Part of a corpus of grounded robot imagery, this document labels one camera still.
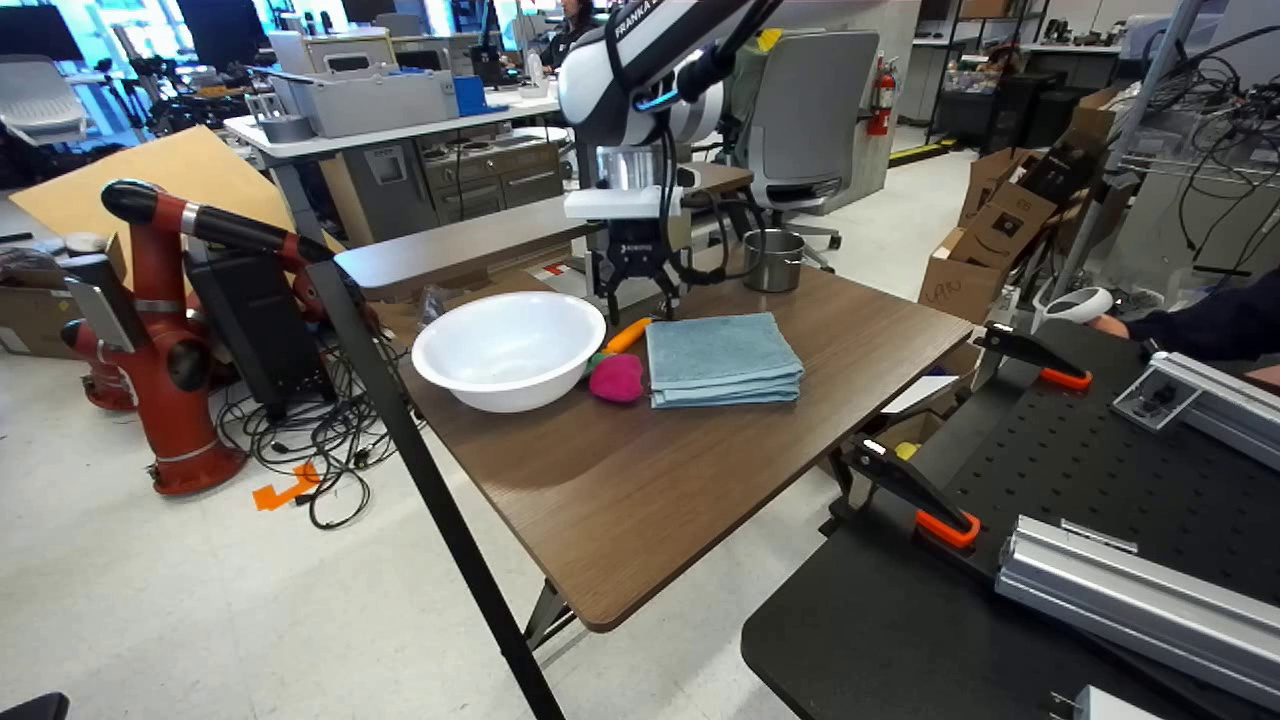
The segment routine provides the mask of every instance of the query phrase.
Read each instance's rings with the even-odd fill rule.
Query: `gray floor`
[[[827,215],[845,233],[834,264],[916,297],[963,175],[968,157],[892,171],[888,192]],[[148,487],[135,420],[95,413],[78,377],[74,358],[0,355],[0,707],[63,688],[74,720],[527,717],[397,465],[333,536],[301,512],[251,512],[264,468],[174,505]],[[445,468],[523,616],[533,559]],[[821,544],[827,501],[834,478],[800,474],[621,630],[572,626],[543,646],[567,717],[790,717],[737,637]]]

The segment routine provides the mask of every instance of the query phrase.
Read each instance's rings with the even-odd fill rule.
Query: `office chair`
[[[841,248],[841,233],[797,224],[797,215],[821,215],[854,181],[854,131],[875,49],[875,31],[783,31],[766,55],[761,89],[737,89],[752,104],[737,104],[743,160],[755,175],[752,196],[778,227],[827,235],[827,248]]]
[[[83,137],[88,116],[63,78],[63,71],[46,55],[0,55],[0,124],[32,143],[74,143]]]

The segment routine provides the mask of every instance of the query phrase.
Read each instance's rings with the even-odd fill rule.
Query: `black stand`
[[[346,351],[348,367],[361,377],[368,409],[386,420],[392,445],[402,448],[402,461],[415,484],[415,491],[426,496],[447,551],[453,564],[460,569],[460,575],[468,580],[468,591],[491,630],[491,641],[500,643],[533,717],[540,720],[559,720],[559,704],[519,630],[519,625],[513,619],[513,609],[506,599],[506,591],[497,586],[484,551],[477,544],[477,536],[468,532],[419,429],[409,416],[409,391],[397,377],[397,362],[373,343],[368,323],[366,323],[366,306],[356,304],[356,289],[348,283],[348,275],[342,271],[336,260],[318,260],[310,264],[318,297],[333,318],[336,331],[336,348]]]

